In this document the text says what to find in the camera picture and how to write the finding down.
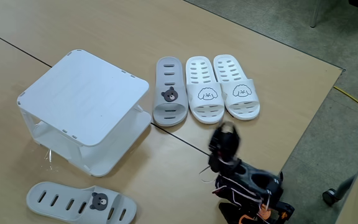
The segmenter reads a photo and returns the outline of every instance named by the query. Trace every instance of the bath slipper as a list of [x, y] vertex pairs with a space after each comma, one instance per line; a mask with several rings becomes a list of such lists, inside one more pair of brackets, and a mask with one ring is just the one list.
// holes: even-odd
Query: bath slipper
[[232, 55], [218, 55], [214, 69], [229, 113], [240, 120], [256, 118], [260, 105], [254, 81], [246, 77], [239, 62]]
[[164, 57], [157, 62], [154, 121], [160, 126], [174, 126], [187, 115], [188, 100], [179, 59]]
[[195, 56], [187, 60], [186, 87], [190, 110], [199, 122], [214, 124], [223, 117], [221, 86], [208, 58]]
[[129, 224], [136, 214], [132, 199], [98, 186], [76, 189], [41, 182], [30, 189], [26, 200], [33, 212], [67, 223]]

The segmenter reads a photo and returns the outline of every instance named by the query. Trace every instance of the bear face design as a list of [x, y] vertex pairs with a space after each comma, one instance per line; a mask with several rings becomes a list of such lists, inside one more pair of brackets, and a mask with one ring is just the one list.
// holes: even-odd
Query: bear face design
[[175, 101], [178, 98], [178, 93], [171, 86], [169, 90], [162, 92], [161, 95], [164, 97], [166, 102]]
[[212, 99], [217, 98], [217, 97], [218, 97], [218, 94], [212, 88], [203, 88], [198, 93], [198, 98], [200, 100], [212, 100]]
[[238, 85], [233, 90], [233, 96], [246, 97], [251, 93], [251, 89], [246, 85]]
[[105, 194], [98, 194], [93, 192], [92, 193], [93, 199], [92, 199], [92, 205], [89, 206], [90, 209], [96, 209], [98, 211], [103, 211], [107, 208], [108, 204], [108, 198]]

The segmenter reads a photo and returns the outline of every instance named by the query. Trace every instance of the cable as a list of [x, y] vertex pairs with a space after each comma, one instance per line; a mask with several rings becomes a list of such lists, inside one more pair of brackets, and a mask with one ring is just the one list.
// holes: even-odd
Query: cable
[[341, 93], [345, 94], [346, 96], [348, 96], [350, 99], [354, 100], [356, 103], [358, 103], [358, 99], [356, 99], [352, 95], [346, 93], [344, 90], [340, 89], [338, 86], [334, 86], [334, 88], [336, 90], [340, 91]]
[[210, 184], [210, 183], [212, 183], [212, 182], [214, 182], [215, 180], [216, 180], [216, 178], [215, 179], [213, 179], [213, 180], [211, 180], [211, 181], [207, 181], [207, 180], [203, 180], [203, 178], [201, 177], [201, 174], [204, 172], [204, 171], [206, 171], [208, 168], [210, 168], [211, 166], [208, 166], [208, 167], [206, 167], [205, 169], [203, 169], [201, 172], [199, 172], [198, 173], [198, 177], [201, 179], [201, 181], [203, 182], [203, 183], [205, 183], [205, 184]]

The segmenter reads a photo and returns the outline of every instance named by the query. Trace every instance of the gray slipper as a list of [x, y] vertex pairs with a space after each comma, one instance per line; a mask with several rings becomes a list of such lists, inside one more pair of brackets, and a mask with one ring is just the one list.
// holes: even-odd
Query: gray slipper
[[136, 214], [131, 198], [98, 186], [76, 189], [41, 182], [31, 188], [26, 202], [39, 215], [72, 224], [129, 224]]
[[174, 126], [186, 118], [188, 108], [179, 59], [161, 58], [156, 68], [154, 121], [160, 126]]

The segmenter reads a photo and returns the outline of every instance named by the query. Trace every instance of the white plastic shelf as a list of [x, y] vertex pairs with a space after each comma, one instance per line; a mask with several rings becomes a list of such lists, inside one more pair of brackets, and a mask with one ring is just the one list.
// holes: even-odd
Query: white plastic shelf
[[[73, 50], [17, 99], [34, 140], [97, 177], [106, 175], [151, 122], [138, 101], [149, 84]], [[32, 117], [41, 122], [34, 123]]]

